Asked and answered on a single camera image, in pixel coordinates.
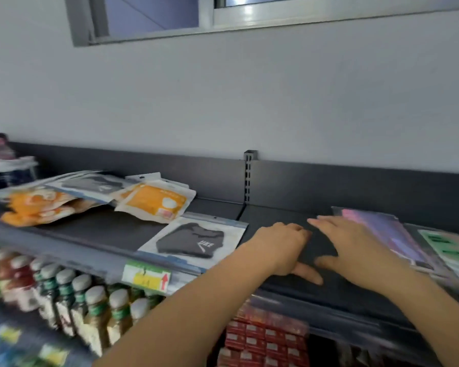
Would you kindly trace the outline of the person's left hand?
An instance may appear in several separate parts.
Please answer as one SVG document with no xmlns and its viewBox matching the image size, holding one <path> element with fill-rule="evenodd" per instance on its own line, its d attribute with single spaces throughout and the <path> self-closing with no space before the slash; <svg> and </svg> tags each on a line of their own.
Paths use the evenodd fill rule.
<svg viewBox="0 0 459 367">
<path fill-rule="evenodd" d="M 272 276 L 283 277 L 292 274 L 311 235 L 309 230 L 298 224 L 277 222 L 270 227 L 259 228 L 246 244 L 257 258 L 264 261 Z"/>
</svg>

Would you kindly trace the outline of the person's right hand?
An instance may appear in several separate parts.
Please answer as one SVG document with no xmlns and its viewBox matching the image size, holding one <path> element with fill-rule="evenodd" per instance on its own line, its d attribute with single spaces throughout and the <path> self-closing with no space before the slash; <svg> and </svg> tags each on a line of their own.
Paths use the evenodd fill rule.
<svg viewBox="0 0 459 367">
<path fill-rule="evenodd" d="M 323 233 L 343 260 L 345 273 L 337 273 L 349 282 L 380 293 L 388 281 L 408 266 L 383 246 L 362 224 L 337 216 L 317 216 L 307 222 Z"/>
</svg>

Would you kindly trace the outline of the person's left forearm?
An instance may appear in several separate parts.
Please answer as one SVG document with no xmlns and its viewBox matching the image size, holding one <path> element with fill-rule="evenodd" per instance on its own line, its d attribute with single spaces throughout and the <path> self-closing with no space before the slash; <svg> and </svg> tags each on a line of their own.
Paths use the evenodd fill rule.
<svg viewBox="0 0 459 367">
<path fill-rule="evenodd" d="M 134 325 L 92 367 L 202 367 L 220 334 L 276 260 L 247 242 Z"/>
</svg>

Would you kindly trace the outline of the person's right forearm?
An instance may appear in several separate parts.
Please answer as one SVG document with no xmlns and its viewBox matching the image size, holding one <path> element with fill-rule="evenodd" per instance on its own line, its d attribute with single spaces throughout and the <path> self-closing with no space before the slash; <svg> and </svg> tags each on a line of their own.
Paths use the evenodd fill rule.
<svg viewBox="0 0 459 367">
<path fill-rule="evenodd" d="M 403 265 L 375 267 L 366 279 L 368 289 L 402 311 L 443 367 L 459 367 L 459 302 L 429 277 Z"/>
</svg>

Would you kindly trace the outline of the purple shiny packet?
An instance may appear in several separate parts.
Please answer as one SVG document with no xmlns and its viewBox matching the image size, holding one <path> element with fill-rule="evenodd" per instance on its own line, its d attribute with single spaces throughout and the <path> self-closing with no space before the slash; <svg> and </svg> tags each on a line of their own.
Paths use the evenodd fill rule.
<svg viewBox="0 0 459 367">
<path fill-rule="evenodd" d="M 332 212 L 334 216 L 341 216 L 367 227 L 384 246 L 407 261 L 416 271 L 428 274 L 436 272 L 434 264 L 396 216 L 337 206 L 332 207 Z"/>
</svg>

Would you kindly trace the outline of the stack of red boxes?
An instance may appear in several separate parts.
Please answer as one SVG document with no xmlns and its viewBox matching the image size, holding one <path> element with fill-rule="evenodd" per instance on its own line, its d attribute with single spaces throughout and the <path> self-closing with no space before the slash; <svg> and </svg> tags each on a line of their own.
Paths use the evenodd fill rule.
<svg viewBox="0 0 459 367">
<path fill-rule="evenodd" d="M 244 304 L 223 335 L 216 367 L 310 367 L 304 321 Z"/>
</svg>

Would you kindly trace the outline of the dark grey metal shelf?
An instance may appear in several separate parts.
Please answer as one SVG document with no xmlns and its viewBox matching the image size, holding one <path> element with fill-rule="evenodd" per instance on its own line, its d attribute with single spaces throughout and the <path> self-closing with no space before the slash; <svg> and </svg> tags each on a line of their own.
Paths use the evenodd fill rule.
<svg viewBox="0 0 459 367">
<path fill-rule="evenodd" d="M 117 176 L 161 172 L 197 191 L 189 211 L 249 224 L 242 241 L 275 222 L 304 225 L 307 218 L 331 213 L 333 206 L 389 213 L 415 228 L 459 234 L 459 173 L 337 166 L 257 160 L 251 168 L 251 199 L 244 203 L 244 160 L 139 153 L 13 143 L 33 155 L 44 176 L 100 170 Z M 0 246 L 42 254 L 62 265 L 119 282 L 128 259 L 155 263 L 173 274 L 196 270 L 135 255 L 161 230 L 107 206 L 67 217 L 42 228 L 13 228 L 0 222 Z M 324 272 L 321 288 L 297 277 L 272 277 L 251 303 L 306 321 L 311 333 L 370 347 L 419 364 L 440 367 L 434 353 L 400 311 L 384 297 Z"/>
</svg>

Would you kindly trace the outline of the grey slotted shelf upright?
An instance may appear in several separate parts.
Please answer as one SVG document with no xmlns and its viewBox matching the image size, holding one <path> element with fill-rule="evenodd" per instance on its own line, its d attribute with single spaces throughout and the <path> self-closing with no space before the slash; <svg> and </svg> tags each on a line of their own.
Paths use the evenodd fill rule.
<svg viewBox="0 0 459 367">
<path fill-rule="evenodd" d="M 245 175 L 244 175 L 244 203 L 249 204 L 251 199 L 251 168 L 252 163 L 258 160 L 257 150 L 247 150 L 244 153 Z"/>
</svg>

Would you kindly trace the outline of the green print clear packet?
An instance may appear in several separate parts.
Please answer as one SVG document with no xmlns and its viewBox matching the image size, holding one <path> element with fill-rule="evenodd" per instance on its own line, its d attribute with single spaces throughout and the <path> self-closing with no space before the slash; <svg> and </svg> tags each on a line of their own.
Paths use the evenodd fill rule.
<svg viewBox="0 0 459 367">
<path fill-rule="evenodd" d="M 459 278 L 459 234 L 429 229 L 419 229 L 418 233 Z"/>
</svg>

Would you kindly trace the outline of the black garment clear packet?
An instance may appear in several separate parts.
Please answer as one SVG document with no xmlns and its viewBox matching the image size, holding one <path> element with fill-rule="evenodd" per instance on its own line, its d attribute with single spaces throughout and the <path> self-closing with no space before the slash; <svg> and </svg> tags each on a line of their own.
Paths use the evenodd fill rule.
<svg viewBox="0 0 459 367">
<path fill-rule="evenodd" d="M 142 245 L 137 254 L 203 273 L 235 251 L 248 226 L 227 218 L 186 213 Z"/>
</svg>

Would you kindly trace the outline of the yellow and green price label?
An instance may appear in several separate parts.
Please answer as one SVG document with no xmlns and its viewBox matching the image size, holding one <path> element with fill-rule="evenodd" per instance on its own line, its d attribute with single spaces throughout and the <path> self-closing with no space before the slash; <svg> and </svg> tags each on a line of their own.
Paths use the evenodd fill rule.
<svg viewBox="0 0 459 367">
<path fill-rule="evenodd" d="M 134 288 L 166 294 L 172 272 L 158 266 L 128 260 L 123 267 L 121 283 Z"/>
</svg>

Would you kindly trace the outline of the orange and white packet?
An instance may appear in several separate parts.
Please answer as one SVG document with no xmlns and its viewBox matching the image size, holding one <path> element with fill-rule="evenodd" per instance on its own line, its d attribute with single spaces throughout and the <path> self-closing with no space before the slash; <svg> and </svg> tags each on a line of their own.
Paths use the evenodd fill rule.
<svg viewBox="0 0 459 367">
<path fill-rule="evenodd" d="M 114 211 L 168 224 L 186 212 L 196 194 L 195 190 L 162 179 L 148 180 L 117 192 Z"/>
</svg>

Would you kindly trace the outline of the row of white-capped bottles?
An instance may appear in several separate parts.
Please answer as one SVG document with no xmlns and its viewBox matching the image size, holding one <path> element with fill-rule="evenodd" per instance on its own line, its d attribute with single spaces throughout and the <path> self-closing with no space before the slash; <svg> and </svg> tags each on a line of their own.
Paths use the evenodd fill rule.
<svg viewBox="0 0 459 367">
<path fill-rule="evenodd" d="M 164 296 L 103 280 L 36 258 L 30 263 L 32 293 L 48 326 L 79 338 L 101 357 Z"/>
</svg>

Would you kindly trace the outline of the grey garment clear packet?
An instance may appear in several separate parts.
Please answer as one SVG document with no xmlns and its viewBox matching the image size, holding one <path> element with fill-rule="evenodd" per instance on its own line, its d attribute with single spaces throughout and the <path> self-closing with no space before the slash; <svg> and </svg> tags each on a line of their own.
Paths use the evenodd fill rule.
<svg viewBox="0 0 459 367">
<path fill-rule="evenodd" d="M 133 180 L 97 172 L 78 172 L 45 184 L 55 191 L 101 204 L 115 204 L 116 197 L 134 185 Z"/>
</svg>

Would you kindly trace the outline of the orange snack packet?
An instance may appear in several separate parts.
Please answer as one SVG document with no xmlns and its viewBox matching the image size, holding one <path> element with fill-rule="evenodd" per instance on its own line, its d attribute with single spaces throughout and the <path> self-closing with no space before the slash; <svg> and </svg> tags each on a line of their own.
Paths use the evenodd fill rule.
<svg viewBox="0 0 459 367">
<path fill-rule="evenodd" d="M 62 205 L 34 207 L 26 205 L 11 206 L 11 211 L 3 213 L 0 221 L 16 228 L 34 227 L 56 222 L 63 218 L 81 214 L 102 204 L 85 199 L 74 199 Z"/>
<path fill-rule="evenodd" d="M 39 215 L 58 209 L 76 199 L 77 197 L 65 192 L 35 187 L 12 192 L 8 197 L 7 207 L 19 215 Z"/>
</svg>

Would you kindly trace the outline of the red sauce bottle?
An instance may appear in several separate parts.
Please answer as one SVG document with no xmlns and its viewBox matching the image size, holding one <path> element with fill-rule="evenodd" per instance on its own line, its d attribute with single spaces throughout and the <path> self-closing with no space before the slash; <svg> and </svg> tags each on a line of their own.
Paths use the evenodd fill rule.
<svg viewBox="0 0 459 367">
<path fill-rule="evenodd" d="M 12 302 L 17 308 L 29 313 L 37 309 L 37 299 L 33 293 L 35 279 L 31 270 L 31 257 L 20 255 L 11 260 L 12 279 L 8 289 L 12 295 Z"/>
<path fill-rule="evenodd" d="M 13 251 L 0 248 L 0 295 L 6 304 L 15 302 L 13 290 L 10 290 L 8 285 L 14 277 L 11 261 L 17 256 L 18 254 Z"/>
</svg>

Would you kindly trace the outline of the row of blue packets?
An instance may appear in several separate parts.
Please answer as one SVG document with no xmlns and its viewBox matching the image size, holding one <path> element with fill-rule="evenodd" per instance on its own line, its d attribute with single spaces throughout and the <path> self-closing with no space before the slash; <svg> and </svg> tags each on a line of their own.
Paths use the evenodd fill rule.
<svg viewBox="0 0 459 367">
<path fill-rule="evenodd" d="M 0 367 L 92 367 L 95 359 L 81 341 L 50 329 L 37 312 L 0 303 Z"/>
</svg>

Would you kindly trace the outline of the blue and white packet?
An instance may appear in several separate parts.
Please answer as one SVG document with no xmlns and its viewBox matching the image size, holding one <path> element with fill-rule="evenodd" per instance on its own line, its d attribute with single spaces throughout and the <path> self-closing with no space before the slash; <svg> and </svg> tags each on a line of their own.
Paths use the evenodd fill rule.
<svg viewBox="0 0 459 367">
<path fill-rule="evenodd" d="M 38 162 L 33 156 L 0 160 L 0 189 L 24 185 L 37 179 Z"/>
</svg>

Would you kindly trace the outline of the grey window frame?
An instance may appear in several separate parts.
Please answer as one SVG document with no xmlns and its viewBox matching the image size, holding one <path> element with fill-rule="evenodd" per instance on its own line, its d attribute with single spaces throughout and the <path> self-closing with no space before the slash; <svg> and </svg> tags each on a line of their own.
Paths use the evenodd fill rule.
<svg viewBox="0 0 459 367">
<path fill-rule="evenodd" d="M 459 10 L 459 0 L 64 0 L 75 47 Z"/>
</svg>

